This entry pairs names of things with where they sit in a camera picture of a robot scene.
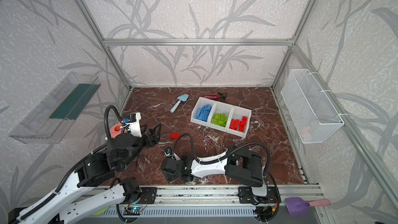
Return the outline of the red lego slim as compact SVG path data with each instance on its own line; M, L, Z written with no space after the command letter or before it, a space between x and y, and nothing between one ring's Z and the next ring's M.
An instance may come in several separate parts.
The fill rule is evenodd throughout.
M238 131L244 132L245 131L245 127L246 127L246 122L241 121L239 123Z

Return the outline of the blue lego diagonal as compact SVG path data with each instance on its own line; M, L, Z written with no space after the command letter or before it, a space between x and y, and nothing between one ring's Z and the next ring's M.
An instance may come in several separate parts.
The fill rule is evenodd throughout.
M197 109L197 112L195 113L196 119L200 119L201 112L202 112L202 109L201 109L201 108L198 108L198 109Z

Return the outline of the blue lego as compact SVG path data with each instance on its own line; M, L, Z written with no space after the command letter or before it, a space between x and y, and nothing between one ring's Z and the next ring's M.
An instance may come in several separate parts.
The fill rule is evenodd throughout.
M203 111L202 110L199 120L207 122L209 113L210 112L208 112L208 111Z

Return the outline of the green lego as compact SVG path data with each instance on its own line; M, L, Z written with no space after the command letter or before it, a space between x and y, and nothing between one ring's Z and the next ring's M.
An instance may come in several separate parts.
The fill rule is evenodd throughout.
M221 126L222 122L220 121L220 115L219 114L215 114L214 115L214 117L213 117L213 119L211 121L211 124Z
M220 114L220 121L222 122L221 126L226 127L228 118L226 117L225 114Z

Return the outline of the red lego diagonal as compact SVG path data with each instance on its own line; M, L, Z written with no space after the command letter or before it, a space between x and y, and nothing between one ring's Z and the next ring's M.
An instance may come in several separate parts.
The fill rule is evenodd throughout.
M240 121L238 119L232 119L230 122L230 129L237 131Z

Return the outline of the red lego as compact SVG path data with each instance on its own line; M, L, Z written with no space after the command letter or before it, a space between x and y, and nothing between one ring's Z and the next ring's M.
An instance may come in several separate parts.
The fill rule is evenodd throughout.
M248 118L247 118L247 117L245 117L245 116L243 116L243 117L242 117L242 119L241 119L241 121L242 121L242 122L244 122L244 123L246 123L246 122L247 122L247 120L248 120Z
M178 140L179 138L181 137L181 135L180 134L177 134L177 133L171 133L170 134L170 138L171 139L173 139L173 140Z

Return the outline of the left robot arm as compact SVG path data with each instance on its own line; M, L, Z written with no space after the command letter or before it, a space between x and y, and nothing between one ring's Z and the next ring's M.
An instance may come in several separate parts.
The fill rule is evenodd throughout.
M135 178L127 178L102 194L75 200L129 167L145 147L154 147L162 124L140 124L141 114L122 119L115 106L104 113L106 143L83 157L65 174L59 185L27 208L9 213L11 224L68 224L114 204L138 201L143 195Z

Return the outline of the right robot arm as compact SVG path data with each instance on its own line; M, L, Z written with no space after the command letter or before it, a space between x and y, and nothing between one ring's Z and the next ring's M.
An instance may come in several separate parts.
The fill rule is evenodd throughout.
M177 143L185 137L189 138L193 158L179 158L176 155ZM196 155L192 135L185 133L167 150L161 171L170 183L177 179L187 183L211 175L225 175L249 187L248 194L238 194L244 202L259 205L274 200L279 205L279 190L275 178L268 171L270 163L271 152L259 142L231 146L219 155L200 158Z

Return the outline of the blue lego horizontal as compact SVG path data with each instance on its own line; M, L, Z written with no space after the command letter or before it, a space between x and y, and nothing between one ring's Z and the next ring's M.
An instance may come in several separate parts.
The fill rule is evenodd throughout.
M202 110L203 110L203 111L208 111L208 112L210 112L210 111L211 111L211 105L208 104L208 105L203 106L203 107L202 107Z

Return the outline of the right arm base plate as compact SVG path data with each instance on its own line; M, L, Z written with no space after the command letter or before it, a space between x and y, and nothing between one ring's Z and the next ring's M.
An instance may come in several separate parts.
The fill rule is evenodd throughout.
M275 186L263 187L238 187L238 194L240 204L279 204L281 198Z

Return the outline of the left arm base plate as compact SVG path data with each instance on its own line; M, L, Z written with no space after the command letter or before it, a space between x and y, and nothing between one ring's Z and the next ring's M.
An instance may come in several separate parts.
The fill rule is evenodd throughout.
M157 190L157 187L142 187L141 193L138 195L138 197L135 198L135 201L133 201L132 204L154 204L157 196Z

